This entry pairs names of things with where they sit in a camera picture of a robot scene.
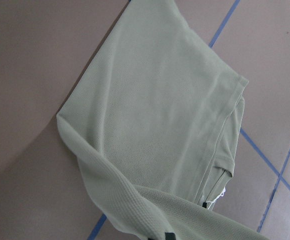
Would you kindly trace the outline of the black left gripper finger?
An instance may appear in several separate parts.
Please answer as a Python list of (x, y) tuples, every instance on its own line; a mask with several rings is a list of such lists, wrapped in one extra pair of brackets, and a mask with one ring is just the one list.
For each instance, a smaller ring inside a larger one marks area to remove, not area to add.
[(176, 235), (173, 232), (165, 232), (165, 240), (176, 240)]

